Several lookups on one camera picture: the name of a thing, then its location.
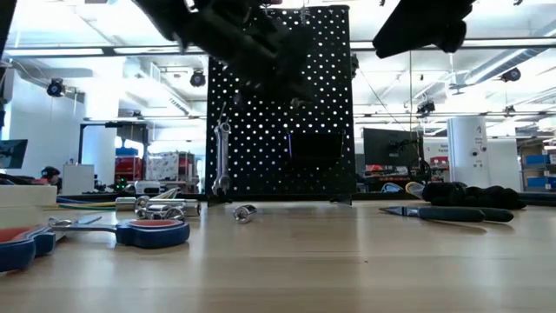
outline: box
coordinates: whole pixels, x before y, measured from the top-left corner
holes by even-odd
[[[65,164],[63,166],[62,194],[74,196],[89,191],[95,191],[95,166]]]
[[[525,163],[527,165],[547,164],[549,162],[550,162],[550,157],[548,155],[531,155],[525,157]]]
[[[0,185],[0,229],[44,222],[42,206],[56,204],[56,186]]]

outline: wrench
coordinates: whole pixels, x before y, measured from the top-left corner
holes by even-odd
[[[216,179],[212,185],[212,192],[219,195],[219,190],[224,194],[229,189],[230,178],[228,174],[228,135],[231,128],[228,123],[220,123],[215,127],[217,145]]]

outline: monitor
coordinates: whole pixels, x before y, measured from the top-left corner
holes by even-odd
[[[423,155],[423,137],[417,131],[363,130],[366,165],[411,166]]]
[[[0,169],[21,169],[27,150],[27,142],[27,139],[0,141]]]

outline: silver tool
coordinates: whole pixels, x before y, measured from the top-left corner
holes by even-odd
[[[153,204],[167,204],[183,210],[187,217],[197,217],[201,215],[201,202],[194,199],[149,199],[147,209]]]
[[[137,199],[135,213],[138,219],[175,219],[184,221],[186,217],[201,214],[201,203],[188,199]]]
[[[217,148],[217,165],[216,179],[212,185],[212,192],[219,196],[219,192],[226,194],[230,187],[230,178],[228,173],[228,136],[231,127],[228,123],[219,123],[215,127],[216,148]]]
[[[136,199],[133,196],[120,196],[116,198],[116,212],[131,211],[136,207]]]
[[[254,213],[257,208],[253,205],[242,205],[234,210],[234,218],[238,223],[249,223],[253,220]]]
[[[89,225],[91,223],[94,223],[98,220],[100,220],[101,218],[103,218],[102,216],[99,216],[97,214],[90,214],[90,215],[86,215],[86,216],[81,216],[80,218],[77,218],[76,220],[60,220],[57,219],[55,217],[50,217],[49,218],[49,226],[52,228],[59,228],[59,227],[65,227],[65,226],[75,226],[75,225]],[[54,233],[56,234],[56,241],[59,241],[60,239],[66,237],[66,232],[62,231],[62,230],[56,230],[54,231]]]

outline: workbench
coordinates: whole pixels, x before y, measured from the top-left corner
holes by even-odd
[[[239,203],[213,207],[190,220],[185,245],[164,250],[73,234],[0,276],[1,311],[554,312],[553,209],[448,224],[378,211],[391,204],[262,203],[248,224],[232,217]]]

